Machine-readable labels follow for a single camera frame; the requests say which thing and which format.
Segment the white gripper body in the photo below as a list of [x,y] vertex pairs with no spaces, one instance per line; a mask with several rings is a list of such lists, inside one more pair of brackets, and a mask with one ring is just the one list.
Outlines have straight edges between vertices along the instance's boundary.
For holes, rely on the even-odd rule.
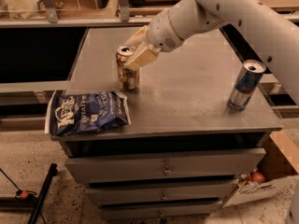
[[147,30],[148,41],[161,52],[171,52],[183,44],[171,25],[168,13],[169,10],[165,9],[156,15]]

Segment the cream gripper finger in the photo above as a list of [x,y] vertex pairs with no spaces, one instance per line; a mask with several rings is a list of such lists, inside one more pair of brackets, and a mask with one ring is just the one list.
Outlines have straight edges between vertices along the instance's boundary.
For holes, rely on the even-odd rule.
[[141,44],[149,44],[147,38],[148,26],[142,26],[136,33],[134,33],[126,42],[125,45],[137,48]]
[[128,69],[139,69],[144,65],[153,63],[157,59],[160,51],[160,48],[142,42],[135,50],[134,55],[124,64],[124,67]]

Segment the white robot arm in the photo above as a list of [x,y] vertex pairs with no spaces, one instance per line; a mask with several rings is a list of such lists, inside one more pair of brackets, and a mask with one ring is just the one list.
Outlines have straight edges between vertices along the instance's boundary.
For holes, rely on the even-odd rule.
[[130,69],[152,63],[195,34],[231,24],[299,103],[299,27],[259,0],[181,0],[156,15],[126,44],[135,48]]

